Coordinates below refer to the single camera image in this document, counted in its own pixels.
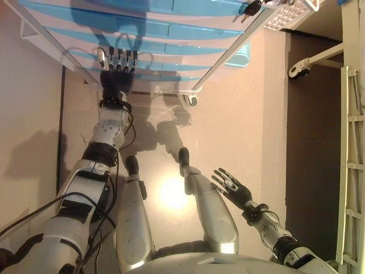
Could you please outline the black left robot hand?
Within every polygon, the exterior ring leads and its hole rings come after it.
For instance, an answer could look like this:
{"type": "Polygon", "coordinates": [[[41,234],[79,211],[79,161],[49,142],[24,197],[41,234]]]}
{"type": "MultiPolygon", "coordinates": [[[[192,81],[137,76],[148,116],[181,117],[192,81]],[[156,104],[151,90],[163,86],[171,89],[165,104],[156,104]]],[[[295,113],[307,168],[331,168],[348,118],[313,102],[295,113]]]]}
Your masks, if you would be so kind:
{"type": "Polygon", "coordinates": [[[105,50],[98,47],[97,56],[101,67],[100,82],[103,87],[103,96],[106,98],[117,98],[121,92],[128,94],[133,86],[136,64],[137,51],[133,52],[133,63],[129,65],[130,52],[127,51],[126,65],[121,67],[118,64],[115,68],[109,64],[105,50]]]}

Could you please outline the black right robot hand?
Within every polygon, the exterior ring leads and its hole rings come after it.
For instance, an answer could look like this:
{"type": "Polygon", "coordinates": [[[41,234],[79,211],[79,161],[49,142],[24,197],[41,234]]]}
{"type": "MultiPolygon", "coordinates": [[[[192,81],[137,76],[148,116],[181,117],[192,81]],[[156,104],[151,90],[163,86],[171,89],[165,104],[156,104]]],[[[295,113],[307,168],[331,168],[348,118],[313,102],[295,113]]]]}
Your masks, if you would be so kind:
{"type": "Polygon", "coordinates": [[[211,186],[230,200],[236,207],[244,210],[248,202],[252,201],[252,193],[241,184],[230,172],[223,168],[213,171],[211,186]]]}

